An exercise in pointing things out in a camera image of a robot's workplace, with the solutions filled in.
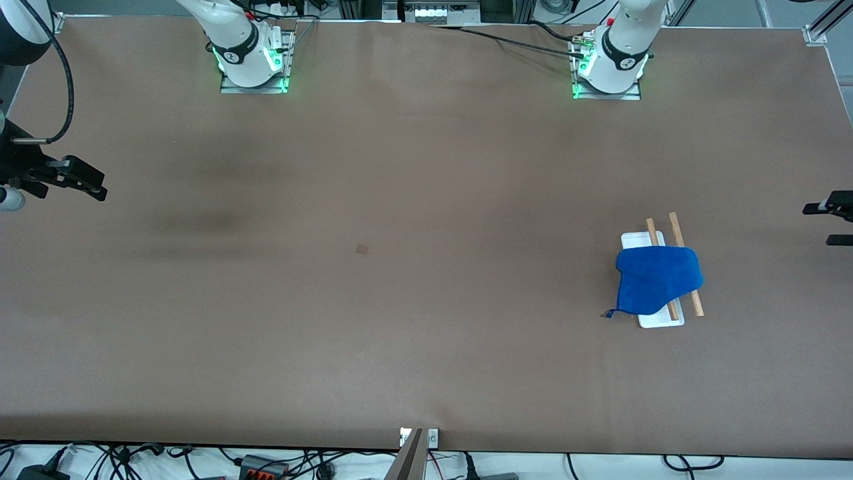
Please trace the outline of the blue towel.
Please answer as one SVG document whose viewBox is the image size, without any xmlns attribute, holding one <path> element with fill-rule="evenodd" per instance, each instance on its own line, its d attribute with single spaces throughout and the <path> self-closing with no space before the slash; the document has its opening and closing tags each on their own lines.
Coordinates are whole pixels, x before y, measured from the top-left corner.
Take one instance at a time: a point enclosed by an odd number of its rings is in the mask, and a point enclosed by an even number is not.
<svg viewBox="0 0 853 480">
<path fill-rule="evenodd" d="M 620 273 L 615 307 L 604 313 L 652 315 L 704 285 L 700 259 L 691 248 L 646 246 L 622 250 L 616 256 Z"/>
</svg>

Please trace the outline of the white rack with wooden bars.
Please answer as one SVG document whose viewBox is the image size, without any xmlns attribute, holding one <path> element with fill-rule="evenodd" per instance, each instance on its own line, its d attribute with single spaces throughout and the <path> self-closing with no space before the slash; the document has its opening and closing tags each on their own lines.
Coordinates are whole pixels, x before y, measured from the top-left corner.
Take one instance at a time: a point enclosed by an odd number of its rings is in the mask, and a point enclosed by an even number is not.
<svg viewBox="0 0 853 480">
<path fill-rule="evenodd" d="M 657 228 L 653 218 L 646 219 L 646 230 L 638 232 L 626 232 L 621 236 L 622 250 L 640 248 L 646 246 L 679 246 L 686 247 L 686 242 L 680 227 L 680 221 L 676 212 L 669 213 L 670 233 L 665 233 Z M 643 329 L 657 329 L 670 326 L 683 326 L 686 323 L 686 308 L 683 307 L 682 298 L 688 298 L 694 316 L 700 318 L 704 314 L 704 306 L 700 298 L 700 290 L 693 291 L 676 299 L 652 315 L 634 315 L 638 319 L 638 325 Z"/>
</svg>

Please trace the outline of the black red power strip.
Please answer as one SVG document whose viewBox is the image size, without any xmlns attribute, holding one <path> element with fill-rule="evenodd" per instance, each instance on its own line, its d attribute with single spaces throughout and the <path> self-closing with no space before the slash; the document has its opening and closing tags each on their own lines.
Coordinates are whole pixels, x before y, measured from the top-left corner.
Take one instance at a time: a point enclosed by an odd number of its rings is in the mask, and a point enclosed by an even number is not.
<svg viewBox="0 0 853 480">
<path fill-rule="evenodd" d="M 289 473 L 289 463 L 273 461 L 256 455 L 241 459 L 238 480 L 284 480 Z"/>
</svg>

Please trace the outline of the white socket strip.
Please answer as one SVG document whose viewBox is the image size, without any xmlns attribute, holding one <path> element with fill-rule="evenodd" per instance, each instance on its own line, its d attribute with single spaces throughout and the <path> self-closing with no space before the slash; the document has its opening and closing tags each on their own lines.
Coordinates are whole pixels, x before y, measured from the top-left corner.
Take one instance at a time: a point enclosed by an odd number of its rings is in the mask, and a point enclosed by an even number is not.
<svg viewBox="0 0 853 480">
<path fill-rule="evenodd" d="M 461 27 L 482 19 L 479 0 L 382 0 L 382 19 Z"/>
</svg>

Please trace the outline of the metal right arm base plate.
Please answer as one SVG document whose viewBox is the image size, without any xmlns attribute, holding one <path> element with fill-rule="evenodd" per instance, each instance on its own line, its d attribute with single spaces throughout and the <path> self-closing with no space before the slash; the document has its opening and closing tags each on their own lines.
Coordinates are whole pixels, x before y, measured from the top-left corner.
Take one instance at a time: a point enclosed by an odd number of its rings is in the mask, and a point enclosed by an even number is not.
<svg viewBox="0 0 853 480">
<path fill-rule="evenodd" d="M 286 94 L 289 91 L 295 33 L 279 27 L 252 28 L 237 46 L 213 45 L 222 73 L 222 92 Z"/>
</svg>

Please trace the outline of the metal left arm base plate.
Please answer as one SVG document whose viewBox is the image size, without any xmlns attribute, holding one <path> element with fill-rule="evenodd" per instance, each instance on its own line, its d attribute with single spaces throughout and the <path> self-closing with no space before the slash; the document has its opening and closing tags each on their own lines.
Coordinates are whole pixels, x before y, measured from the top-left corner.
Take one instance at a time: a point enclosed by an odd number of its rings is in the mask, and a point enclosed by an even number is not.
<svg viewBox="0 0 853 480">
<path fill-rule="evenodd" d="M 570 59 L 570 72 L 572 73 L 572 98 L 588 100 L 612 100 L 612 101 L 639 101 L 642 99 L 640 78 L 643 70 L 640 68 L 638 77 L 626 91 L 606 92 L 601 91 L 589 82 L 588 74 L 595 61 L 599 58 L 596 52 L 593 31 L 585 31 L 584 35 L 576 35 L 567 43 L 570 53 L 579 54 L 580 57 Z"/>
</svg>

